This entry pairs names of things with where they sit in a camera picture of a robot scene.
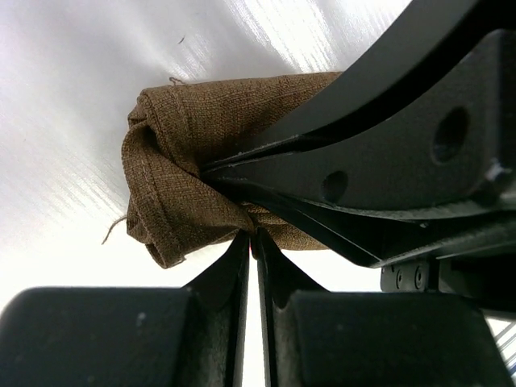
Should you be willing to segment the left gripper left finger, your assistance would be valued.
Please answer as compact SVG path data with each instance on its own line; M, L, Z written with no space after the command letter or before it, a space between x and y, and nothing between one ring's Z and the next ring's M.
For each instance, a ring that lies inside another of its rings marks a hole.
M1 317L4 386L239 386L250 238L181 288L34 288Z

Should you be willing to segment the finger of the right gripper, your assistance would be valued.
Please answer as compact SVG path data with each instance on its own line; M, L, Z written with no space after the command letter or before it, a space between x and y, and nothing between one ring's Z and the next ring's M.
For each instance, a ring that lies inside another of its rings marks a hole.
M515 208L515 4L412 1L308 102L202 169L378 218Z

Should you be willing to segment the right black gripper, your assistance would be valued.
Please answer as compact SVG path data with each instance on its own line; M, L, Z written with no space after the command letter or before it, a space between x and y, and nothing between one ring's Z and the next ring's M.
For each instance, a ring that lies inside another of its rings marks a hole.
M353 264L381 269L381 290L449 293L515 320L515 199L442 206L436 218L378 218L287 197L250 197Z

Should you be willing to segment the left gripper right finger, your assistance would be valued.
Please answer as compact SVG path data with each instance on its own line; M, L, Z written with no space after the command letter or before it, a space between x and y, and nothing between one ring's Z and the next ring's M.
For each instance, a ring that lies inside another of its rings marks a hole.
M456 295L334 293L265 230L256 259L268 386L509 386L481 313Z

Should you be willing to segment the brown cloth napkin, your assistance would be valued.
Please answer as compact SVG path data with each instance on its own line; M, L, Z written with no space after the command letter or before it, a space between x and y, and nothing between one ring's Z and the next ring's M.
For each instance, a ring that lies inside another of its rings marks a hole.
M269 211L237 204L200 178L200 169L328 86L337 73L203 83L172 79L144 89L128 115L121 147L130 192L124 222L162 268L197 250L265 228L279 248L310 251L320 242Z

